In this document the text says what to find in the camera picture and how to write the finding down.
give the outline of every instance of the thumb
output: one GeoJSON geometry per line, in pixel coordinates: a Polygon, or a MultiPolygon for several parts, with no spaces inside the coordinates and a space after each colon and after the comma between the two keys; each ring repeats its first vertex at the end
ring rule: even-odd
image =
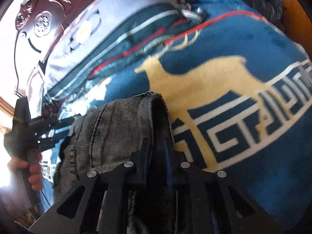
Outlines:
{"type": "Polygon", "coordinates": [[[18,157],[13,156],[10,162],[7,164],[7,168],[15,172],[17,168],[27,168],[28,163],[18,157]]]}

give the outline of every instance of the human hand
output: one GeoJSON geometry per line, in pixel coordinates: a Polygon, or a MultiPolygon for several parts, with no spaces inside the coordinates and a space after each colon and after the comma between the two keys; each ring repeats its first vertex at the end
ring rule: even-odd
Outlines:
{"type": "MultiPolygon", "coordinates": [[[[37,154],[37,159],[41,160],[41,154],[37,154]]],[[[7,168],[11,173],[15,173],[18,168],[29,168],[30,177],[28,178],[29,183],[32,185],[32,189],[40,191],[43,188],[43,176],[41,165],[37,162],[31,166],[28,166],[28,162],[13,156],[10,162],[7,164],[7,168]]]]}

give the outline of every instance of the metal rivet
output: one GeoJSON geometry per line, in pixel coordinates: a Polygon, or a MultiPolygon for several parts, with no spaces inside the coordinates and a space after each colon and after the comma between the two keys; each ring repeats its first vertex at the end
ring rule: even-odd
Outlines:
{"type": "Polygon", "coordinates": [[[225,171],[218,171],[217,174],[220,178],[225,178],[227,176],[227,173],[225,171]]]}
{"type": "Polygon", "coordinates": [[[191,165],[190,165],[190,163],[189,162],[182,162],[181,163],[181,167],[182,168],[189,168],[191,165]]]}
{"type": "Polygon", "coordinates": [[[127,162],[124,163],[124,167],[127,167],[127,168],[132,167],[133,165],[134,164],[131,161],[127,161],[127,162]]]}
{"type": "Polygon", "coordinates": [[[95,177],[95,176],[96,176],[96,171],[89,171],[88,174],[87,174],[87,176],[88,176],[89,178],[95,177]]]}
{"type": "Polygon", "coordinates": [[[202,14],[203,9],[202,9],[201,7],[198,7],[198,8],[196,9],[196,12],[197,12],[198,14],[202,14]]]}

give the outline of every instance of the deer pattern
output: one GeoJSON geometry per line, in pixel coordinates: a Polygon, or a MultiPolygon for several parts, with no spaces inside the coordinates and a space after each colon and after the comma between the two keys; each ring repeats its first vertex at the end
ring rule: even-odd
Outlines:
{"type": "Polygon", "coordinates": [[[244,57],[214,58],[182,75],[173,75],[166,72],[159,61],[160,57],[166,52],[183,50],[192,45],[199,34],[197,31],[190,41],[188,41],[188,36],[185,35],[183,43],[176,46],[172,46],[172,43],[168,44],[162,51],[147,57],[135,69],[135,72],[146,73],[149,80],[149,90],[163,96],[172,122],[180,119],[190,129],[207,165],[205,170],[213,170],[217,165],[216,159],[207,141],[189,115],[189,109],[208,105],[229,91],[248,96],[258,105],[259,124],[256,129],[260,140],[266,138],[267,132],[265,127],[266,108],[263,99],[258,94],[259,92],[268,91],[273,95],[288,119],[291,119],[292,114],[286,107],[285,100],[274,87],[266,85],[255,78],[246,69],[244,57]]]}

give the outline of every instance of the yellow deer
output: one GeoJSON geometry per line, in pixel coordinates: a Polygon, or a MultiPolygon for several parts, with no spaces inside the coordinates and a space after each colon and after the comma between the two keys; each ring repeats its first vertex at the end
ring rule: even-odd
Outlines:
{"type": "Polygon", "coordinates": [[[267,135],[264,123],[266,110],[262,98],[258,95],[260,91],[270,92],[279,101],[288,118],[291,118],[292,114],[286,108],[283,98],[273,87],[249,73],[244,65],[246,60],[241,56],[214,58],[182,75],[166,72],[159,61],[160,57],[168,51],[182,50],[193,44],[198,35],[199,33],[196,32],[189,42],[188,36],[185,35],[182,44],[174,47],[171,47],[171,44],[166,46],[161,52],[149,56],[135,69],[135,72],[147,74],[150,91],[162,94],[172,122],[180,119],[191,130],[207,164],[206,170],[213,170],[217,165],[216,159],[207,141],[188,114],[189,109],[212,103],[229,91],[249,96],[256,101],[259,108],[257,130],[260,139],[267,135]]]}

